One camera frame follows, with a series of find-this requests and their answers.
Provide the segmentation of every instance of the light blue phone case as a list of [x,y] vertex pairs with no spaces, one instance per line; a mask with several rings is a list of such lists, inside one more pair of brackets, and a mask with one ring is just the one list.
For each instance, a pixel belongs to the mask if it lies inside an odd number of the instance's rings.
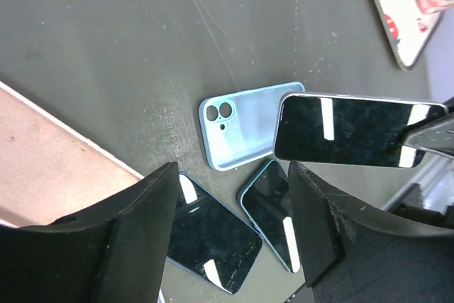
[[[230,170],[272,153],[279,103],[287,92],[303,92],[299,82],[290,82],[206,99],[199,107],[199,120],[208,164],[215,170]],[[231,114],[222,117],[227,103]],[[208,120],[207,109],[218,115]]]

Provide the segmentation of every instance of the black smartphone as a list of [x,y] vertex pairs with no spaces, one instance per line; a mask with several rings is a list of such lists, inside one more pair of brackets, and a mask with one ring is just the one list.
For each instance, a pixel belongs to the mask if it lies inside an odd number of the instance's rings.
[[251,224],[290,272],[301,267],[292,221],[287,175],[276,160],[268,160],[237,194]]
[[424,152],[402,145],[405,134],[447,113],[443,104],[288,94],[281,100],[274,152],[280,160],[415,167]]
[[167,257],[223,291],[244,283],[262,247],[258,233],[195,180],[180,173]]

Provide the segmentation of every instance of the black phone screen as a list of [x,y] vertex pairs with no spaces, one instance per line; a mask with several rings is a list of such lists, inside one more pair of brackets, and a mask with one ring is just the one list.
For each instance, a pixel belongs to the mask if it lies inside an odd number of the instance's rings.
[[446,111],[438,104],[292,96],[281,114],[278,159],[410,168],[424,152],[403,146],[405,133]]
[[227,293],[236,293],[262,239],[187,175],[180,174],[167,257]]
[[300,268],[287,176],[277,161],[269,162],[240,198],[240,204],[290,272]]

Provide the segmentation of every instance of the scratch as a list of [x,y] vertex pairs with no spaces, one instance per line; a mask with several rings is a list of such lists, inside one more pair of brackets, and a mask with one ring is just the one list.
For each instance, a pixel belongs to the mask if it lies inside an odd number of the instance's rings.
[[224,35],[227,35],[227,32],[222,28],[222,26],[219,25],[219,23],[216,21],[216,19],[214,19],[213,16],[211,15],[211,13],[209,13],[209,11],[206,9],[204,3],[202,3],[201,0],[198,0],[198,1],[201,4],[201,7],[204,8],[205,12],[210,16],[211,20],[221,29],[222,32],[224,32]]
[[206,22],[206,19],[205,19],[203,13],[201,12],[201,9],[200,9],[200,7],[199,7],[197,1],[196,1],[196,0],[192,0],[192,1],[193,1],[194,4],[196,5],[197,10],[199,10],[199,13],[200,13],[200,15],[201,15],[201,18],[203,19],[203,21],[204,21],[204,23],[205,23],[205,26],[206,26],[206,28],[208,29],[208,32],[210,32],[210,36],[211,36],[211,38],[213,39],[214,44],[215,44],[216,47],[218,48],[218,51],[219,51],[219,53],[221,54],[222,59],[224,60],[224,62],[225,62],[226,65],[227,65],[228,71],[230,71],[230,74],[232,75],[232,79],[233,79],[233,82],[235,83],[236,89],[239,90],[240,87],[238,86],[238,83],[237,83],[237,81],[236,81],[235,75],[233,74],[232,69],[230,68],[230,65],[228,65],[227,59],[224,57],[224,54],[222,53],[221,48],[219,47],[218,43],[216,42],[216,39],[214,38],[214,35],[213,35],[213,33],[211,32],[210,27],[209,27],[208,23]]

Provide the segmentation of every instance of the gray tabletop surface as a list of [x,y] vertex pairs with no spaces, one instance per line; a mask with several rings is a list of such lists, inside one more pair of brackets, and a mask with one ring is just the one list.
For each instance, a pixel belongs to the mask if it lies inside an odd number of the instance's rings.
[[[208,97],[290,81],[309,91],[427,99],[423,60],[393,60],[372,0],[0,0],[0,80],[146,174],[171,160],[239,214],[260,161],[217,172],[201,149]],[[383,205],[414,170],[310,165]],[[229,296],[167,262],[168,302],[283,302],[304,282],[268,247]]]

